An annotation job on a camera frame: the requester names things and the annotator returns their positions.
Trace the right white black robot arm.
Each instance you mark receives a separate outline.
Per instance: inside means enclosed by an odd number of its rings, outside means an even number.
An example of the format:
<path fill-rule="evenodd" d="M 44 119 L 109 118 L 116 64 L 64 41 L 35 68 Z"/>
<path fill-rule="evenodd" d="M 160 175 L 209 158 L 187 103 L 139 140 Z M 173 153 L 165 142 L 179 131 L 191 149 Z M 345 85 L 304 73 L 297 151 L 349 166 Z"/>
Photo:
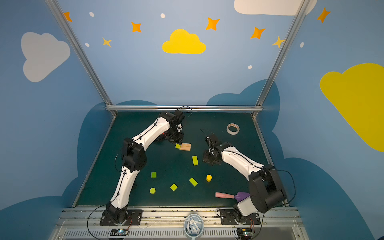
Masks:
<path fill-rule="evenodd" d="M 222 143 L 216 135 L 205 137 L 208 149 L 203 161 L 211 165 L 222 162 L 231 165 L 249 182 L 250 195 L 234 207 L 234 215 L 242 220 L 251 214 L 266 213 L 287 198 L 278 170 L 264 166 L 242 154 L 229 142 Z"/>

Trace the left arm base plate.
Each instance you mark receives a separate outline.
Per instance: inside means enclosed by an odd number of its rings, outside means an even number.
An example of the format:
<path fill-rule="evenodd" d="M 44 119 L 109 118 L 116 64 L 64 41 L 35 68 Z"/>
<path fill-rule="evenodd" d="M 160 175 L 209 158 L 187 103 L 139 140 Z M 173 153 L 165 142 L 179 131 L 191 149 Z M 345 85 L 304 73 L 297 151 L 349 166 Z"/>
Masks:
<path fill-rule="evenodd" d="M 100 226 L 138 226 L 142 219 L 142 210 L 118 210 L 102 213 Z"/>

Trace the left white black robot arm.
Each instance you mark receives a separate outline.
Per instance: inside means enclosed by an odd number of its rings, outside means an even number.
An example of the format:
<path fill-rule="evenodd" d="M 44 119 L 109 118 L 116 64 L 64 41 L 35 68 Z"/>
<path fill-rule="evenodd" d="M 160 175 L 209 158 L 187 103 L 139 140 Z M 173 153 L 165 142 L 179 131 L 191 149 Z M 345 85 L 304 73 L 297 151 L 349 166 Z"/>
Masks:
<path fill-rule="evenodd" d="M 144 131 L 133 138 L 126 138 L 122 147 L 121 176 L 114 195 L 106 204 L 101 225 L 124 225 L 128 220 L 127 207 L 130 193 L 139 172 L 147 163 L 146 150 L 149 146 L 165 138 L 179 144 L 184 138 L 182 121 L 185 115 L 180 110 L 174 113 L 162 112 Z"/>

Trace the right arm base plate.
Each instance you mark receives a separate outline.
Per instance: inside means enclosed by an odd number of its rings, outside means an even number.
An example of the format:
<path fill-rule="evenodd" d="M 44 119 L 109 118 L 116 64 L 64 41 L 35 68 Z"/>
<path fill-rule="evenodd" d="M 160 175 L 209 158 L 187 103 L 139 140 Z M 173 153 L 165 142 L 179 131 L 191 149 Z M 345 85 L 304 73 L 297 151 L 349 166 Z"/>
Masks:
<path fill-rule="evenodd" d="M 220 217 L 222 225 L 260 225 L 261 218 L 259 213 L 253 213 L 246 217 L 237 217 L 234 209 L 218 209 L 217 215 Z"/>

